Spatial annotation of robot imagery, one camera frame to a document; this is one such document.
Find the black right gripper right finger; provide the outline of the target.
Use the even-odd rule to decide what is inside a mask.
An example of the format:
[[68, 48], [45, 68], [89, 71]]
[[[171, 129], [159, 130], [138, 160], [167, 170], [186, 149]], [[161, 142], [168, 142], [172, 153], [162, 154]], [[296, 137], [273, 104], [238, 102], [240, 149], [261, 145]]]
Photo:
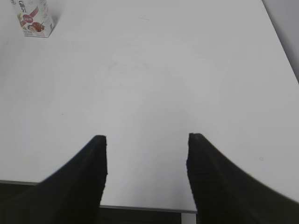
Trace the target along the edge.
[[298, 202], [245, 173], [202, 134], [188, 138], [187, 175], [199, 224], [297, 224]]

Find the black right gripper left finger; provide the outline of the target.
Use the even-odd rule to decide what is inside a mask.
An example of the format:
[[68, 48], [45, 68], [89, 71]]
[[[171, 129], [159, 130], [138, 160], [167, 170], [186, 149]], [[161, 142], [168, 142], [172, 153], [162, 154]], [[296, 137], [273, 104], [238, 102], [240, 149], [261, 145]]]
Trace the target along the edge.
[[94, 136], [36, 186], [0, 204], [2, 224], [94, 224], [107, 178], [107, 140]]

